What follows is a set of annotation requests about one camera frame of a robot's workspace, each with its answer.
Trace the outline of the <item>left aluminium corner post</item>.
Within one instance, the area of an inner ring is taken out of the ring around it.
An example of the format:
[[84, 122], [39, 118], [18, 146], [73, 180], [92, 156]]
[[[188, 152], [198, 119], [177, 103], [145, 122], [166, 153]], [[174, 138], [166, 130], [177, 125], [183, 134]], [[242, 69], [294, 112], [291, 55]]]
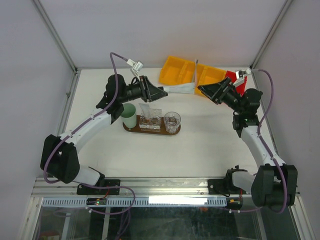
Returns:
[[64, 60], [66, 61], [67, 65], [71, 69], [71, 71], [76, 74], [78, 68], [76, 67], [75, 62], [73, 61], [71, 55], [69, 54], [65, 44], [63, 43], [58, 31], [56, 30], [53, 22], [51, 21], [45, 7], [43, 6], [40, 0], [31, 0], [33, 6], [35, 7], [36, 11], [38, 12], [41, 20], [43, 21], [45, 27], [47, 28], [51, 38], [53, 39], [54, 43], [56, 44], [58, 50], [60, 51], [61, 55], [63, 56]]

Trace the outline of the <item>clear acrylic toothbrush holder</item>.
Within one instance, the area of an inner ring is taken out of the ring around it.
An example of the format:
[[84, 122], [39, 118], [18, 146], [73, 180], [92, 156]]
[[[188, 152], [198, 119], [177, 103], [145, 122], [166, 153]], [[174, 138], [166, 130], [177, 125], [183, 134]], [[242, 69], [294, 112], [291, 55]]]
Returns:
[[146, 120], [140, 112], [139, 127], [143, 131], [160, 132], [162, 126], [162, 110], [159, 108], [150, 109], [151, 118]]

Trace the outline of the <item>aluminium corner post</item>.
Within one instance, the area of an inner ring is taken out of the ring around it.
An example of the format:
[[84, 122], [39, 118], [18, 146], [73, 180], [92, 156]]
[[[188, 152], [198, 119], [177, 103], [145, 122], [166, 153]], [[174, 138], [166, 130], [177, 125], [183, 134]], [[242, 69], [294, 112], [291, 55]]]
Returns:
[[60, 51], [61, 55], [63, 56], [64, 60], [66, 61], [67, 65], [71, 69], [71, 71], [76, 74], [78, 68], [76, 67], [75, 62], [73, 61], [71, 55], [69, 54], [65, 44], [63, 43], [58, 31], [56, 30], [53, 22], [51, 21], [45, 7], [43, 6], [40, 0], [31, 0], [33, 6], [35, 7], [36, 11], [38, 12], [41, 20], [43, 21], [45, 27], [47, 28], [51, 38], [53, 39], [54, 43], [56, 44], [58, 50]]
[[262, 58], [263, 54], [265, 53], [265, 51], [267, 50], [271, 40], [273, 39], [274, 35], [276, 34], [279, 26], [281, 25], [284, 17], [286, 16], [288, 10], [290, 9], [291, 5], [293, 4], [294, 0], [285, 0], [279, 13], [277, 14], [270, 30], [268, 31], [262, 45], [260, 46], [253, 62], [250, 64], [250, 68], [255, 68], [260, 59]]

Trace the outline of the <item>red plastic bin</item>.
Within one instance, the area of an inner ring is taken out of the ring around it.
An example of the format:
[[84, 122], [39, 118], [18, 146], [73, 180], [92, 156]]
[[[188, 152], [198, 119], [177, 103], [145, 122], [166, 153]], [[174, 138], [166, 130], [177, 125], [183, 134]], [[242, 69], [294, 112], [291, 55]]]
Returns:
[[227, 70], [225, 77], [231, 79], [231, 83], [234, 84], [235, 90], [238, 94], [242, 96], [245, 93], [247, 76], [240, 76], [237, 71]]

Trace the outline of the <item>clear plastic cup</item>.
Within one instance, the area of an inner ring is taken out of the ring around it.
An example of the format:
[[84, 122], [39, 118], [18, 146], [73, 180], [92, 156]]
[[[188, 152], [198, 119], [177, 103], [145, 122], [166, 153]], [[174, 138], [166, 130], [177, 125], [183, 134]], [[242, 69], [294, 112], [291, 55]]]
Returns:
[[181, 116], [174, 111], [167, 112], [164, 117], [165, 129], [168, 133], [173, 134], [181, 124]]

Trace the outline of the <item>pink toothbrush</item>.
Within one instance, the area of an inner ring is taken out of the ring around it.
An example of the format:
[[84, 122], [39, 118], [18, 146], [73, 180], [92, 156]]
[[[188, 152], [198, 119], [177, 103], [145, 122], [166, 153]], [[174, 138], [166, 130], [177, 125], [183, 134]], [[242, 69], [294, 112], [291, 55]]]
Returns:
[[194, 89], [196, 88], [198, 62], [199, 62], [198, 59], [196, 59], [194, 61], [194, 72], [193, 72], [193, 76], [192, 76], [192, 82], [193, 82], [193, 88]]

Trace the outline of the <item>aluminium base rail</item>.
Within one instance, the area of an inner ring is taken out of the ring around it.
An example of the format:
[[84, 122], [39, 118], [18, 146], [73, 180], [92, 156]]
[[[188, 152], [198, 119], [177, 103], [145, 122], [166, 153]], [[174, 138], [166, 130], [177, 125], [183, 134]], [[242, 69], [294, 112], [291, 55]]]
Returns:
[[[107, 177], [107, 187], [131, 188], [137, 197], [160, 195], [206, 196], [248, 196], [245, 190], [227, 190], [222, 177]], [[104, 189], [93, 189], [79, 183], [47, 183], [42, 177], [35, 180], [32, 197], [81, 197], [103, 196]]]

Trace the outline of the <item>yellow bin left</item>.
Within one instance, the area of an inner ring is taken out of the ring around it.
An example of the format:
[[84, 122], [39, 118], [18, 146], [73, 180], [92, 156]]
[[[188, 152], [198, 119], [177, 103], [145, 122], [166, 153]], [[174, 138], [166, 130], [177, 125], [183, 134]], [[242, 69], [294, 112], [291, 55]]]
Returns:
[[181, 85], [191, 82], [187, 68], [190, 61], [175, 56], [168, 56], [159, 75], [159, 83], [163, 85]]

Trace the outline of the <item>yellow bin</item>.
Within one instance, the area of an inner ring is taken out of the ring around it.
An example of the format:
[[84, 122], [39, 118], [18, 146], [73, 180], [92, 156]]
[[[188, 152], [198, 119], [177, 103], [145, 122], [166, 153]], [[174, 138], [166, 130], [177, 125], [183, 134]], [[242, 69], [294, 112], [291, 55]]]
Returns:
[[159, 75], [159, 83], [163, 85], [181, 85], [191, 82], [187, 68], [190, 61], [175, 56], [168, 56]]
[[202, 72], [200, 76], [200, 80], [197, 80], [194, 93], [196, 95], [204, 97], [204, 95], [197, 89], [197, 87], [200, 85], [216, 84], [221, 82], [225, 78], [226, 72], [226, 70], [207, 65], [207, 68]]
[[[200, 80], [203, 71], [207, 68], [204, 64], [198, 63], [197, 80]], [[178, 84], [187, 84], [193, 82], [193, 73], [195, 69], [195, 62], [185, 61], [182, 69], [179, 72], [177, 82]]]

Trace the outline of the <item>yellow bin right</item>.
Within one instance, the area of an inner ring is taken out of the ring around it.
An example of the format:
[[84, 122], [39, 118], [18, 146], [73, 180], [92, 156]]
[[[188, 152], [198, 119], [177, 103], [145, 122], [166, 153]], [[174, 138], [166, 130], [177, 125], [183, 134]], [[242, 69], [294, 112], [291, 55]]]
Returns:
[[200, 85], [216, 84], [221, 82], [225, 78], [226, 72], [226, 70], [207, 65], [207, 68], [202, 72], [200, 76], [200, 80], [197, 80], [194, 93], [196, 95], [204, 97], [204, 95], [197, 89], [197, 87]]

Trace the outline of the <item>right aluminium corner post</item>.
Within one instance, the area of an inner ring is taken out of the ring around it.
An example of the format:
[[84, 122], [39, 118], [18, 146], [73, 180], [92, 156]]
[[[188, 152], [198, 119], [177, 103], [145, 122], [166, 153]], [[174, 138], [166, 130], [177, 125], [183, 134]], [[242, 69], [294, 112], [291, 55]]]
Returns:
[[268, 31], [262, 45], [260, 46], [253, 62], [250, 64], [250, 68], [255, 68], [260, 59], [262, 58], [263, 54], [265, 53], [265, 51], [267, 50], [271, 40], [273, 39], [274, 35], [276, 34], [279, 26], [281, 25], [284, 17], [286, 16], [288, 10], [290, 9], [291, 5], [293, 4], [294, 0], [285, 0], [279, 13], [277, 14], [270, 30]]

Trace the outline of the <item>green plastic cup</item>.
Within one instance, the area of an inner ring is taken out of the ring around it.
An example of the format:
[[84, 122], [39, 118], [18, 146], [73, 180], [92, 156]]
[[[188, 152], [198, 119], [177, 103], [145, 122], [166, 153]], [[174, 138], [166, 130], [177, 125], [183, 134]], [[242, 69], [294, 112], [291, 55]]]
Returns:
[[122, 122], [127, 128], [134, 128], [137, 125], [136, 107], [131, 103], [125, 103], [123, 108], [124, 110], [120, 115]]

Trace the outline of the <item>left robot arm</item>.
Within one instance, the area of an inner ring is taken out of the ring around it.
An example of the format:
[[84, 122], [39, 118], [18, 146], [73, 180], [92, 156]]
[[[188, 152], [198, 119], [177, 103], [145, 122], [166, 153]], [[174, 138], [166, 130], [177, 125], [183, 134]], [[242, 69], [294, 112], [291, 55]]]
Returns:
[[71, 182], [86, 185], [93, 194], [105, 188], [104, 174], [79, 163], [82, 147], [97, 133], [111, 126], [123, 113], [124, 103], [142, 99], [146, 103], [168, 96], [162, 86], [153, 85], [147, 76], [139, 76], [132, 84], [113, 74], [107, 79], [105, 92], [93, 112], [74, 129], [58, 136], [49, 135], [43, 145], [40, 168], [48, 184]]

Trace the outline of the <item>brown oval wooden tray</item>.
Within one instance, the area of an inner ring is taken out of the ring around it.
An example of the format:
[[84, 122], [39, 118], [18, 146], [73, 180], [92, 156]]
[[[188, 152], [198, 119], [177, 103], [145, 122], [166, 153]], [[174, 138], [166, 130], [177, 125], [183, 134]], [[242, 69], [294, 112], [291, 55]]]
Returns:
[[146, 128], [146, 127], [140, 127], [140, 124], [146, 123], [144, 116], [137, 115], [136, 116], [136, 126], [133, 128], [129, 128], [125, 125], [125, 123], [122, 123], [123, 128], [130, 133], [139, 133], [139, 134], [152, 134], [152, 135], [161, 135], [161, 136], [174, 136], [177, 135], [181, 130], [181, 125], [178, 126], [175, 132], [168, 132], [166, 129], [164, 117], [161, 118], [155, 118], [156, 127], [160, 128]]

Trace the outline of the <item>yellow bin middle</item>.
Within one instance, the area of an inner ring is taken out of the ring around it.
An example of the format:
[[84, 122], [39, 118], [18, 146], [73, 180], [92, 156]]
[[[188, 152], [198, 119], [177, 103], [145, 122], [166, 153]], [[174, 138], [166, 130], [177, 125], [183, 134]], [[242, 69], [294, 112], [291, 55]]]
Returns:
[[[200, 80], [203, 71], [207, 68], [204, 64], [198, 63], [197, 80]], [[195, 62], [185, 61], [182, 69], [179, 72], [177, 82], [178, 84], [187, 84], [193, 82], [193, 73], [195, 69]]]

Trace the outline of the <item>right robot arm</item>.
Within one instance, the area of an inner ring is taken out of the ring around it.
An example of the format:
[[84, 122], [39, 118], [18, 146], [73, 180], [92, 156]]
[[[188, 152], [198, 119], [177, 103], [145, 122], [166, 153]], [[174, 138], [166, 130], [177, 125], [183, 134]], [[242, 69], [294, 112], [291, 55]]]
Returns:
[[249, 88], [239, 94], [230, 78], [219, 83], [199, 85], [198, 90], [216, 105], [233, 110], [232, 127], [246, 144], [258, 167], [255, 175], [247, 170], [227, 170], [223, 187], [230, 194], [243, 190], [251, 195], [256, 207], [268, 207], [282, 213], [295, 202], [298, 170], [288, 165], [264, 140], [262, 121], [257, 115], [263, 93]]

